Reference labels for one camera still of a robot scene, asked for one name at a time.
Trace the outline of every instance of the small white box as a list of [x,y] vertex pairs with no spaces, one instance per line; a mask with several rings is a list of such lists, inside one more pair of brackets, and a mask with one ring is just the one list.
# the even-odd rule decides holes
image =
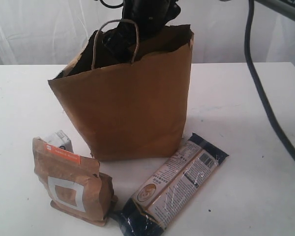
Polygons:
[[55,147],[61,148],[66,151],[73,152],[71,140],[68,138],[68,136],[62,130],[59,130],[58,132],[49,135],[48,137],[44,138],[43,140]]

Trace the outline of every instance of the white curtain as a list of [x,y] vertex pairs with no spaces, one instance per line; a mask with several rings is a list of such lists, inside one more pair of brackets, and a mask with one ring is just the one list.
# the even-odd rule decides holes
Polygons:
[[[191,24],[193,62],[244,61],[247,0],[178,4],[182,12],[170,24]],[[93,0],[0,0],[0,64],[67,64],[94,30],[120,17],[121,8],[108,9]],[[256,62],[295,65],[295,22],[256,3],[251,44]]]

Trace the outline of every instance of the brown paper bag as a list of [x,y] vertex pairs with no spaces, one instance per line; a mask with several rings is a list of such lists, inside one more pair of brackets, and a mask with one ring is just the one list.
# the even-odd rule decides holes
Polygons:
[[49,85],[92,155],[102,160],[168,157],[181,141],[187,111],[193,33],[165,27],[118,64],[95,34]]
[[112,178],[99,172],[99,162],[33,139],[35,169],[52,199],[51,206],[103,226],[115,206]]

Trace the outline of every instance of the white tabletop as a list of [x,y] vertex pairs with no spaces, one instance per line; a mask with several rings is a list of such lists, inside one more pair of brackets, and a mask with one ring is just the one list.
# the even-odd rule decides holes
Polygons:
[[[64,65],[0,66],[0,235],[121,236],[50,207],[34,174],[33,137],[62,129],[75,153],[89,149],[48,87]],[[279,122],[295,145],[295,67],[257,63]],[[244,63],[194,64],[185,137],[191,132],[227,152],[165,236],[295,236],[295,163],[270,127]],[[102,163],[118,208],[165,161]]]

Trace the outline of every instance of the black cable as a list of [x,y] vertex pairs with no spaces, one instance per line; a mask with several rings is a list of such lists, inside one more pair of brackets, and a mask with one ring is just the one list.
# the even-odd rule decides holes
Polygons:
[[249,68],[249,71],[251,73],[252,79],[255,82],[259,97],[261,99],[261,102],[265,108],[265,112],[267,115],[267,118],[270,121],[270,124],[272,128],[274,129],[276,135],[281,140],[282,144],[286,148],[287,152],[291,155],[293,160],[295,161],[295,147],[292,145],[291,141],[288,139],[284,131],[282,130],[280,124],[278,123],[274,112],[271,108],[271,105],[269,103],[268,98],[266,97],[266,92],[264,88],[262,87],[259,75],[255,69],[255,66],[253,64],[251,53],[250,53],[250,34],[251,34],[251,26],[252,21],[254,17],[254,11],[255,11],[255,2],[254,0],[248,0],[249,1],[249,14],[247,19],[247,25],[246,25],[246,31],[245,31],[245,57],[246,62]]
[[107,3],[104,2],[104,0],[99,0],[101,2],[101,4],[103,4],[105,7],[108,7],[108,8],[111,8],[111,9],[116,9],[116,8],[120,8],[120,7],[123,7],[123,2],[119,5],[114,5],[114,6],[111,6],[111,5],[108,5]]

